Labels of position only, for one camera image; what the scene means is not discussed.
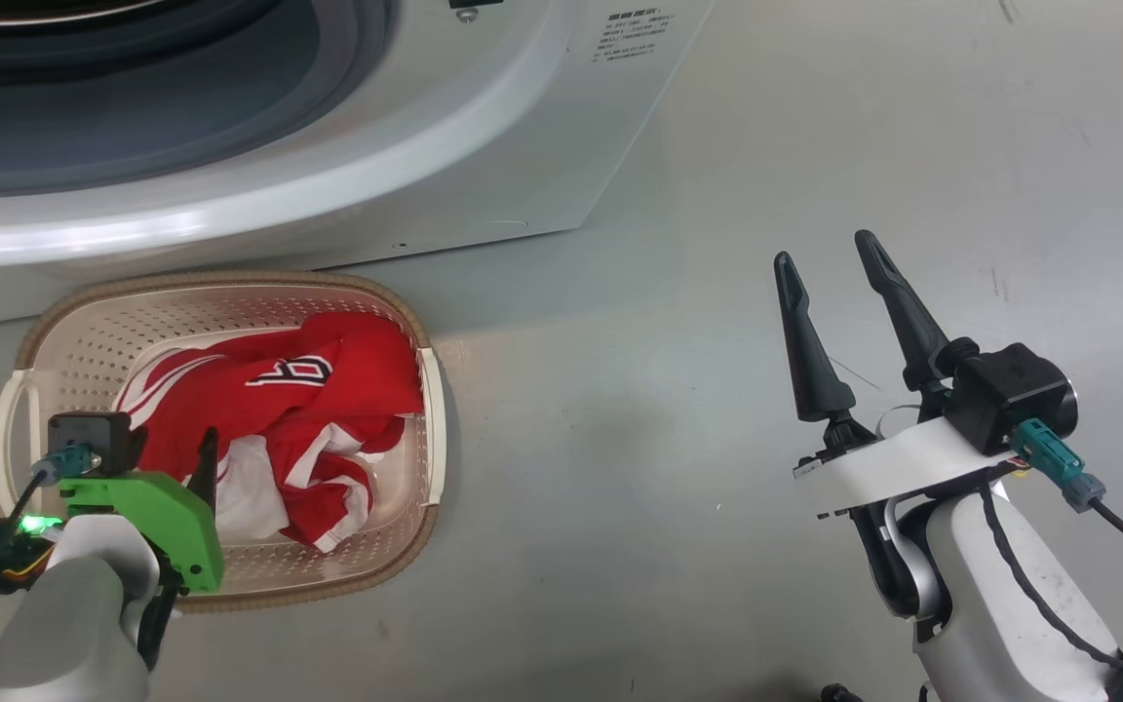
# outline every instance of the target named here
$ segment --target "clothes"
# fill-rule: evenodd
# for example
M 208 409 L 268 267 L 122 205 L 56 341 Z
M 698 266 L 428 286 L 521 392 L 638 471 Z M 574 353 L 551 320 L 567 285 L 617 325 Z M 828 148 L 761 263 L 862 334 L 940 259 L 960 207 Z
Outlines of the clothes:
M 116 400 L 148 437 L 138 467 L 177 480 L 219 434 L 216 528 L 223 541 L 276 530 L 334 550 L 366 522 L 369 476 L 351 458 L 389 450 L 423 410 L 410 339 L 390 320 L 323 312 L 299 329 L 175 348 Z

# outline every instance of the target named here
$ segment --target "front-loading washing machine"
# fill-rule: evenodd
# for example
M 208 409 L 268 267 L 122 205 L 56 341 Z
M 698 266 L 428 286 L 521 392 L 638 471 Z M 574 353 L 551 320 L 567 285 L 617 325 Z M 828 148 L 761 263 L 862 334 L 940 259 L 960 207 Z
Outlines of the front-loading washing machine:
M 0 0 L 0 320 L 574 228 L 713 0 Z

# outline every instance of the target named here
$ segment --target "green led light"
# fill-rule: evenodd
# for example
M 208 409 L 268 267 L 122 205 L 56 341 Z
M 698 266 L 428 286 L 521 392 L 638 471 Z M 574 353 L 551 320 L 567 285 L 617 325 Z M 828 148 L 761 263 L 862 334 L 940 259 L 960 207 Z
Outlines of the green led light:
M 26 534 L 31 534 L 34 536 L 44 532 L 44 530 L 48 528 L 53 528 L 53 526 L 58 526 L 62 523 L 63 520 L 60 520 L 58 517 L 39 517 L 36 514 L 26 514 L 19 517 L 19 530 L 22 530 L 22 532 Z

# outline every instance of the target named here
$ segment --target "plastic basket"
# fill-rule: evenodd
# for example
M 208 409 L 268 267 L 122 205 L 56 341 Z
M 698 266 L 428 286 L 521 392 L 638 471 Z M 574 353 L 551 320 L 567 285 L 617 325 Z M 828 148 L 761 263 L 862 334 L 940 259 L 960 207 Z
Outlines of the plastic basket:
M 431 343 L 409 307 L 382 285 L 311 272 L 209 272 L 97 285 L 62 299 L 28 332 L 0 395 L 0 507 L 9 512 L 27 465 L 12 466 L 12 419 L 27 395 L 28 454 L 43 454 L 45 421 L 66 410 L 108 410 L 134 370 L 177 346 L 210 346 L 294 329 L 314 312 L 373 312 L 400 326 L 418 350 L 424 412 L 375 474 L 375 507 L 359 534 L 329 555 L 276 536 L 223 544 L 218 594 L 181 600 L 186 612 L 249 610 L 374 587 L 400 573 L 431 536 L 445 490 L 445 390 Z M 63 514 L 54 489 L 34 511 Z

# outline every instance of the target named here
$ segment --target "floor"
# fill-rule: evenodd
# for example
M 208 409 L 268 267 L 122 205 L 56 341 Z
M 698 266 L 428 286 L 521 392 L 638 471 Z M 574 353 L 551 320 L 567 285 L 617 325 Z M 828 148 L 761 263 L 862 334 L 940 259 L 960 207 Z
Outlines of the floor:
M 944 331 L 1072 376 L 1123 512 L 1123 8 L 723 0 L 587 226 L 391 263 L 450 392 L 420 559 L 365 594 L 174 622 L 154 699 L 914 699 L 909 626 L 816 522 L 770 262 L 789 249 L 873 423 L 910 401 L 851 244 Z M 0 382 L 27 322 L 0 325 Z M 1022 511 L 1123 645 L 1123 538 Z M 0 630 L 12 601 L 0 601 Z

